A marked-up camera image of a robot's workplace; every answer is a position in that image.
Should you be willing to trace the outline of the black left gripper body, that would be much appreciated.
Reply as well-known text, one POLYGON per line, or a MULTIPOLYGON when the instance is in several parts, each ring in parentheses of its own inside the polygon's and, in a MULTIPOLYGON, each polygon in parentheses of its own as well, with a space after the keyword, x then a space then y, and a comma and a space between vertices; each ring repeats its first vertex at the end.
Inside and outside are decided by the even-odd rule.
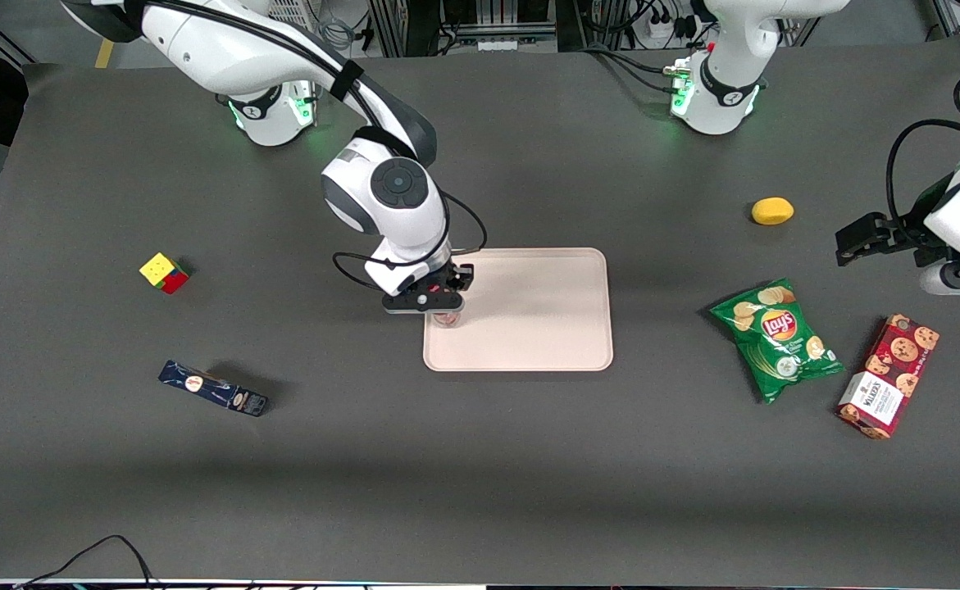
POLYGON ((895 220, 884 213, 870 212, 861 217, 861 248, 870 251, 932 250, 940 241, 930 233, 907 225, 907 218, 895 220))

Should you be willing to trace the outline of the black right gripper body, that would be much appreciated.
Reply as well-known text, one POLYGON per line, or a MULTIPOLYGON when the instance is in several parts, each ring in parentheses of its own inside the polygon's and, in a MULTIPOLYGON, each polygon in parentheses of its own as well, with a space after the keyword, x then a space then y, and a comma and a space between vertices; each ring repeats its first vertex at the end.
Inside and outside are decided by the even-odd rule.
POLYGON ((389 314, 450 314, 465 306, 463 295, 441 279, 419 280, 397 295, 383 295, 381 303, 389 314))

